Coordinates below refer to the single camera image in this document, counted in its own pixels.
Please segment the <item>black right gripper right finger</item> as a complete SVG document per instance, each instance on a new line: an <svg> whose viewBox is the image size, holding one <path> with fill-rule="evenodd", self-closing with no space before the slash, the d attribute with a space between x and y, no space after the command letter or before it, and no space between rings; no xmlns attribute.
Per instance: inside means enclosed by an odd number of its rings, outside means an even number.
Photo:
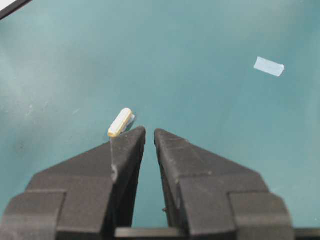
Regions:
<svg viewBox="0 0 320 240"><path fill-rule="evenodd" d="M168 225L193 240L292 240L283 199L261 175L163 129L154 132Z"/></svg>

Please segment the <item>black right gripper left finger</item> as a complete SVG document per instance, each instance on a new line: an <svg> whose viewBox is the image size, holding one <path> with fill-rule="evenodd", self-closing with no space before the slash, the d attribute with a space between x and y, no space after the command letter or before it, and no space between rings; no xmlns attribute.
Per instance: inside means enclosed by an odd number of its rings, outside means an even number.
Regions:
<svg viewBox="0 0 320 240"><path fill-rule="evenodd" d="M8 203L3 240L105 240L132 225L146 129L36 173Z"/></svg>

